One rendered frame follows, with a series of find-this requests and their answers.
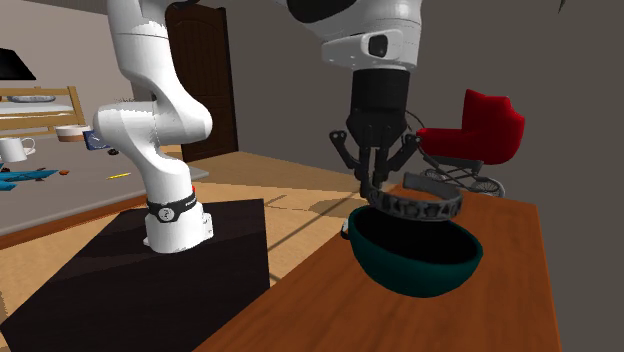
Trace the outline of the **white and brown bowl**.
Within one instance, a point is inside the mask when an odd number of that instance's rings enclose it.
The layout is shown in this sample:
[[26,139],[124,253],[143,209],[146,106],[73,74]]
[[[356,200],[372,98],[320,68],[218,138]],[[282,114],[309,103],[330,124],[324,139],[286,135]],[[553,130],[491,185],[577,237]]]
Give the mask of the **white and brown bowl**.
[[90,125],[62,125],[54,129],[60,142],[83,142],[84,133],[93,130]]

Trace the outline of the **blue box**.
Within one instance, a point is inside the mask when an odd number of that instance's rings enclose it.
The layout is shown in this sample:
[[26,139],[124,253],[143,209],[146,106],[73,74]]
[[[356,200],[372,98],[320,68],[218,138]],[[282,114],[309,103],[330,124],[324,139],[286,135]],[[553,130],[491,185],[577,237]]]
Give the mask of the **blue box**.
[[97,135],[94,130],[88,130],[83,132],[86,148],[88,150],[101,150],[109,148],[109,145]]

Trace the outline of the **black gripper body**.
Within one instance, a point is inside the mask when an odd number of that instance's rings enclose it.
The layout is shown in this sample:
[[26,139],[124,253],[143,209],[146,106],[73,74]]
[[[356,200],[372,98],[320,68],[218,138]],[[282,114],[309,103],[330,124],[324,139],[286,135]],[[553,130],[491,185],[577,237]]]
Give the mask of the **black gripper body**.
[[346,125],[360,148],[390,147],[405,132],[409,83],[410,72],[407,70],[362,69],[353,72]]

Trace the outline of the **dark teal bowl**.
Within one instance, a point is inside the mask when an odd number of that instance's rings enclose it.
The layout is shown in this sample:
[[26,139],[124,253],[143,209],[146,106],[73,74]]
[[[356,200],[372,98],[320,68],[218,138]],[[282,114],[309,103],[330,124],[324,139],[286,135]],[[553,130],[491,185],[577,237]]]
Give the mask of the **dark teal bowl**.
[[436,297],[460,287],[484,254],[479,240],[452,221],[406,220],[371,206],[349,215],[347,233],[364,272],[410,297]]

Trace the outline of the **red baby pram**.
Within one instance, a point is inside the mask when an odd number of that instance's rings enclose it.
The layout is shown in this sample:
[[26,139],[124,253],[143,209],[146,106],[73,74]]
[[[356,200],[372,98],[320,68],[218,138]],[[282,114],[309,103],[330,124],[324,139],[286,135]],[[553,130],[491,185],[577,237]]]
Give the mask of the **red baby pram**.
[[429,167],[421,175],[465,190],[503,198],[503,184],[482,176],[483,166],[501,165],[518,151],[525,118],[507,96],[486,95],[468,89],[464,95],[461,126],[422,127],[416,135],[419,151]]

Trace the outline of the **blue flat object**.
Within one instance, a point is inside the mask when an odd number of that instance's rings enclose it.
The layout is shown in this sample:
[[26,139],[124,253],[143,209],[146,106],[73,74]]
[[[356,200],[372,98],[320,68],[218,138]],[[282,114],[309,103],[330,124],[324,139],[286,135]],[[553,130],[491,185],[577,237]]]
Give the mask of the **blue flat object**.
[[57,173],[57,170],[30,170],[0,172],[0,191],[11,191],[20,181],[42,180]]

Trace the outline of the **light wooden shelf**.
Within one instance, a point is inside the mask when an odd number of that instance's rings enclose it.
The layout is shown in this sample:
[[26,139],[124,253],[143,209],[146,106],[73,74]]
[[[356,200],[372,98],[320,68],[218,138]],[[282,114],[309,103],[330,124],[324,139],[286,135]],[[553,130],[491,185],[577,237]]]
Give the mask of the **light wooden shelf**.
[[[13,103],[8,96],[67,96],[70,105]],[[0,88],[0,137],[54,134],[57,126],[86,125],[75,86],[66,88]]]

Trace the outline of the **dark brown door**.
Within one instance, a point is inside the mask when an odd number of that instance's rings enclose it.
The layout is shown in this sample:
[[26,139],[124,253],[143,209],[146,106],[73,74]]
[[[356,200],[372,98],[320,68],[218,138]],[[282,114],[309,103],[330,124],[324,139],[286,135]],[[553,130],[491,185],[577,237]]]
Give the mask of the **dark brown door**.
[[182,9],[171,6],[165,18],[178,78],[213,120],[207,139],[181,146],[183,160],[238,151],[226,10],[198,4]]

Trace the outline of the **dark grey patterned band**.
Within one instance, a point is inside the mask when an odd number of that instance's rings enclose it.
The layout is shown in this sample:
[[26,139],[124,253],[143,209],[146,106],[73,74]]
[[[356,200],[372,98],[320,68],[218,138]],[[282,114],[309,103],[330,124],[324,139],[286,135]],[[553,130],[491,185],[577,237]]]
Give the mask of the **dark grey patterned band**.
[[392,195],[372,184],[368,186],[367,200],[372,207],[387,215],[410,221],[448,221],[461,211],[463,194],[453,185],[407,172],[402,186],[437,196],[438,200],[415,200]]

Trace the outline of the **dark robot stand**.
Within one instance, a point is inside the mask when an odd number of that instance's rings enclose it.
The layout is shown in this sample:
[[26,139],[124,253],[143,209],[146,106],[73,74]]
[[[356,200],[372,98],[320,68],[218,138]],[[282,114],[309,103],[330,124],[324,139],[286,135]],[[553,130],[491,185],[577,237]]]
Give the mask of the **dark robot stand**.
[[214,236],[175,254],[124,211],[0,324],[11,352],[193,352],[270,287],[264,203],[207,203]]

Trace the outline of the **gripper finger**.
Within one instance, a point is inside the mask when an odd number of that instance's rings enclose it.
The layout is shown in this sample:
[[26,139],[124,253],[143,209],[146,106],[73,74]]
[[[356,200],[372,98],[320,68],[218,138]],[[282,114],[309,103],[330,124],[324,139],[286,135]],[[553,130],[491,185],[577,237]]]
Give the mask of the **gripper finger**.
[[375,153],[374,186],[380,188],[390,172],[399,171],[419,147],[420,138],[414,134],[406,134],[401,139],[402,145],[392,156],[388,157],[389,149],[380,148]]
[[361,196],[368,196],[370,193],[370,155],[371,155],[371,141],[372,141],[372,129],[364,128],[360,141],[363,145],[359,147],[358,158],[353,157],[345,146],[347,132],[344,130],[334,130],[329,133],[329,138],[336,148],[336,151],[340,155],[341,159],[345,163],[348,169],[354,171],[355,178],[360,182],[359,193]]

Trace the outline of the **black screen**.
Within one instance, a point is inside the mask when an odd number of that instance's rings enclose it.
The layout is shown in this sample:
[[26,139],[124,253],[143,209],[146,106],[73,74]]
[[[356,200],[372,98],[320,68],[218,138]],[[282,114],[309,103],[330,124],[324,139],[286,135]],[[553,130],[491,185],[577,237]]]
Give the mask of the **black screen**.
[[36,77],[11,49],[0,48],[0,80],[35,80]]

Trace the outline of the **white mug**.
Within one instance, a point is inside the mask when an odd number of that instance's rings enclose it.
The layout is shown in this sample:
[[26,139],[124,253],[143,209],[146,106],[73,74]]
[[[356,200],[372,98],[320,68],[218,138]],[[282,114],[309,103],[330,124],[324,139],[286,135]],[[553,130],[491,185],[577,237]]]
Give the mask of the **white mug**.
[[25,161],[36,149],[36,142],[30,137],[0,138],[0,161],[5,163]]

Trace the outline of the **brown wooden table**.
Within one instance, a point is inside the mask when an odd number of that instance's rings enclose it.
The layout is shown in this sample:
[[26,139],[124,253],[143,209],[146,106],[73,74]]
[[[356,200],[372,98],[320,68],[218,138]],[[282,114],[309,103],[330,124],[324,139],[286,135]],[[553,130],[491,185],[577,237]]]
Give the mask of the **brown wooden table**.
[[372,281],[334,236],[194,352],[563,352],[535,205],[467,193],[484,256],[434,298]]

